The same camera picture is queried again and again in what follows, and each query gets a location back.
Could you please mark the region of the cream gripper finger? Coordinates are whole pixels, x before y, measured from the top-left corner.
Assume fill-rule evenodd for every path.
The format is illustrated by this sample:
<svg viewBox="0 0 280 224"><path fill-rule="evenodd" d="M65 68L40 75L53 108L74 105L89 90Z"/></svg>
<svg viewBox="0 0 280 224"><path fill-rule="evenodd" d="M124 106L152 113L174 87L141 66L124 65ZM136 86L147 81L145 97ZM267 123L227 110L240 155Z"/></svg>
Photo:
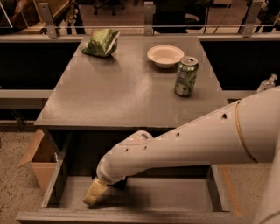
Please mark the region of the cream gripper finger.
<svg viewBox="0 0 280 224"><path fill-rule="evenodd" d="M94 178L86 192L83 202L87 205L93 205L98 197L104 194L107 189L108 186L104 184L99 178Z"/></svg>

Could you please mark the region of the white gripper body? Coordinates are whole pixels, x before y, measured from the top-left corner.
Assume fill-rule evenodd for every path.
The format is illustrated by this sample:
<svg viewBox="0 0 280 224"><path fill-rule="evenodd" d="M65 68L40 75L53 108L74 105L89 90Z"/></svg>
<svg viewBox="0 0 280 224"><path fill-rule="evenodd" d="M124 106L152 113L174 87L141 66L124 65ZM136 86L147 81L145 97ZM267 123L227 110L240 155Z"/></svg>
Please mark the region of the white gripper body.
<svg viewBox="0 0 280 224"><path fill-rule="evenodd" d="M96 175L106 185L114 185L117 182L126 179L125 176L120 176L119 174L114 174L112 168L109 164L109 159L107 155L104 155L96 168Z"/></svg>

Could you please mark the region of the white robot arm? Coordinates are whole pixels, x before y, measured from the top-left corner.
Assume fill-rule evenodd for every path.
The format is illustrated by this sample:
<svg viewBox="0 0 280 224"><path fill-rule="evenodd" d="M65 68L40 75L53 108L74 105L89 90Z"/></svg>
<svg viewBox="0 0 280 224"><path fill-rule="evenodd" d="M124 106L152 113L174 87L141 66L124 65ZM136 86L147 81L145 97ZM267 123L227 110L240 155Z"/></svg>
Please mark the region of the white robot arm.
<svg viewBox="0 0 280 224"><path fill-rule="evenodd" d="M150 168L271 162L254 224L280 224L280 87L235 101L154 137L139 130L117 143L97 165L83 202Z"/></svg>

